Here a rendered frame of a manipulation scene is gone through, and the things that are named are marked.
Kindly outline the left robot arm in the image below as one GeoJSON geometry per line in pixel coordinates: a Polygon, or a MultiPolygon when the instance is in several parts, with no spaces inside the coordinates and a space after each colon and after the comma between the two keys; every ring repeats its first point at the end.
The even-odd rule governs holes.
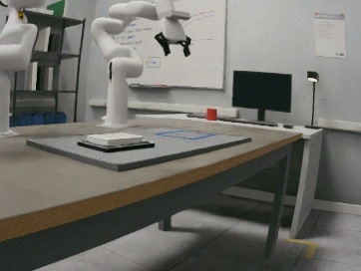
{"type": "Polygon", "coordinates": [[[155,4],[145,1],[115,4],[109,9],[109,15],[113,19],[98,18],[92,23],[92,38],[105,60],[109,62],[107,115],[102,118],[105,127],[130,126],[127,125],[129,85],[126,78],[138,78],[144,70],[143,63],[134,49],[117,44],[109,34],[121,34],[136,17],[153,21],[161,21],[167,17],[185,21],[190,19],[189,13],[176,11],[173,0],[154,0],[154,2],[155,4]],[[106,122],[109,125],[106,125],[106,122]]]}

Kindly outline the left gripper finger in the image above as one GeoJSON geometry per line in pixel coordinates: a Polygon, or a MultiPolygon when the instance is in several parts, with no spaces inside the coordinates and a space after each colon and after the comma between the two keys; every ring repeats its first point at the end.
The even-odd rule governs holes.
{"type": "Polygon", "coordinates": [[[169,55],[171,53],[170,45],[168,44],[169,39],[165,38],[162,40],[160,36],[163,35],[163,32],[160,32],[154,36],[154,38],[158,41],[158,43],[163,47],[165,56],[169,55]]]}
{"type": "Polygon", "coordinates": [[[190,55],[190,50],[189,50],[189,44],[191,42],[191,38],[189,36],[186,36],[186,41],[179,41],[179,43],[181,44],[181,46],[183,47],[183,53],[185,57],[188,57],[190,55]]]}

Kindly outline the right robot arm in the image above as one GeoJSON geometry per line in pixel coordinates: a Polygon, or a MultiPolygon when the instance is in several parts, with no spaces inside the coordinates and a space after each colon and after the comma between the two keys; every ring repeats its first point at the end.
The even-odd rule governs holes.
{"type": "Polygon", "coordinates": [[[40,8],[46,1],[8,0],[9,19],[0,35],[0,136],[13,134],[9,131],[10,81],[6,72],[27,69],[38,42],[38,28],[27,24],[21,9],[40,8]]]}

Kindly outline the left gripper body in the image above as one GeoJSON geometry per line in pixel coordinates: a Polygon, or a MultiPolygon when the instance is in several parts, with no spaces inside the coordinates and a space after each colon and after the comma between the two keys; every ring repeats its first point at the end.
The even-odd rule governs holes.
{"type": "Polygon", "coordinates": [[[169,45],[179,45],[179,41],[185,41],[186,36],[180,20],[164,18],[158,23],[158,32],[163,32],[161,39],[169,39],[169,45]]]}

